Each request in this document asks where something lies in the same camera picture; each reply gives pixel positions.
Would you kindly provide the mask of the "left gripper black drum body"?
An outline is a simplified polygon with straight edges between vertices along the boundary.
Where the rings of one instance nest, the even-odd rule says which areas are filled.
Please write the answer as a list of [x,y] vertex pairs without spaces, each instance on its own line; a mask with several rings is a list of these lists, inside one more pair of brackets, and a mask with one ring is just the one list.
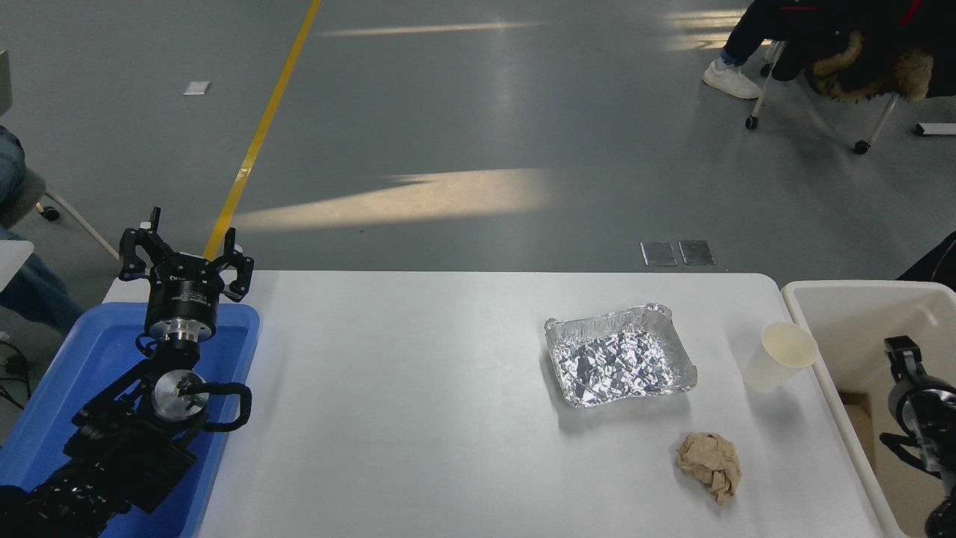
[[216,324],[224,282],[208,260],[171,256],[153,265],[149,283],[147,326],[173,319],[198,321],[202,326]]

